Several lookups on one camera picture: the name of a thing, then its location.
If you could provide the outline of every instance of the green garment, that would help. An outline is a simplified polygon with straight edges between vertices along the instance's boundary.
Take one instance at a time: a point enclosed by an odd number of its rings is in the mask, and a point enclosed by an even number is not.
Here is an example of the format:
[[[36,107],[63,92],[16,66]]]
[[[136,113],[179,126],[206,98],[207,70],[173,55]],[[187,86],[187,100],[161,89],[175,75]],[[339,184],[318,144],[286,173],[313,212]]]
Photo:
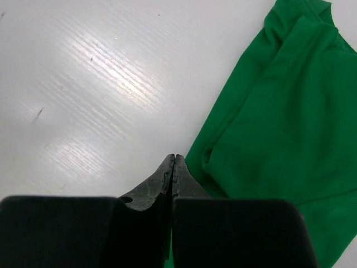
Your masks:
[[[213,196],[290,200],[333,266],[357,234],[357,54],[329,3],[276,1],[186,161]]]

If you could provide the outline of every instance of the white surface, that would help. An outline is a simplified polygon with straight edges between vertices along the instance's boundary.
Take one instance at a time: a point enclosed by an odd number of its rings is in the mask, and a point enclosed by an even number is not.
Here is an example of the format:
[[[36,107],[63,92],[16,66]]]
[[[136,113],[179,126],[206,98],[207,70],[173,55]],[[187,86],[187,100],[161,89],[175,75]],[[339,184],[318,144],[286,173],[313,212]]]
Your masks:
[[[185,155],[273,4],[0,0],[0,199],[119,196]],[[356,2],[334,5],[356,48]]]

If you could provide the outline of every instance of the scratch mark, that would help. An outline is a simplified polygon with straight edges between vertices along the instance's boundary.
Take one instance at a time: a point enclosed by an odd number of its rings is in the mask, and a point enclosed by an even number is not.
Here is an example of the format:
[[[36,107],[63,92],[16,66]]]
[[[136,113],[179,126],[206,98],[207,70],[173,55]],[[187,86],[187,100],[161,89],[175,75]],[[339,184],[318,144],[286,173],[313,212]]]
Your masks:
[[[2,21],[2,18],[5,16],[6,12],[2,12],[0,15],[0,22]]]
[[[36,115],[35,119],[32,121],[32,124],[36,124],[38,118],[40,117],[42,111],[45,109],[45,107],[43,107],[39,112],[38,114]]]

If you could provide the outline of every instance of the green cloth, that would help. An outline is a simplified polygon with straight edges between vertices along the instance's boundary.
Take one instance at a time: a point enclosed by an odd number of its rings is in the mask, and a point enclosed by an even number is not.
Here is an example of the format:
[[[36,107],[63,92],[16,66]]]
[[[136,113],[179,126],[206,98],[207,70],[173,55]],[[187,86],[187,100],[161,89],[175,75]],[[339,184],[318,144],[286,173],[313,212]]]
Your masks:
[[[333,266],[357,234],[357,54],[329,3],[276,1],[186,161],[213,196],[290,200]]]

